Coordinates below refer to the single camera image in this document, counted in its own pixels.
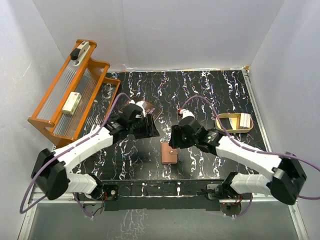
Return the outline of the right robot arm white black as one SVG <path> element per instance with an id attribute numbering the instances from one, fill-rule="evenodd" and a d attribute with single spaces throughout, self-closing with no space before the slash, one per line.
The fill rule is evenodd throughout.
<path id="1" fill-rule="evenodd" d="M 247 193 L 264 194 L 283 204 L 294 205 L 307 180 L 293 154 L 263 153 L 215 128 L 205 129 L 193 116 L 187 116 L 171 127 L 169 146 L 173 149 L 195 146 L 204 153 L 233 160 L 257 171 L 256 174 L 231 172 L 222 184 L 209 191 L 219 197 L 233 199 Z"/>

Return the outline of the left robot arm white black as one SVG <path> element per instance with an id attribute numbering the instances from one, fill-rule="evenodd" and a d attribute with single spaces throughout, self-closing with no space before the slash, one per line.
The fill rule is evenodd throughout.
<path id="1" fill-rule="evenodd" d="M 65 193 L 79 193 L 97 200 L 102 197 L 104 184 L 93 174 L 73 173 L 75 166 L 102 149 L 123 141 L 128 135 L 136 140 L 158 137 L 151 113 L 138 104 L 126 105 L 92 132 L 54 151 L 42 150 L 36 160 L 31 178 L 49 200 Z"/>

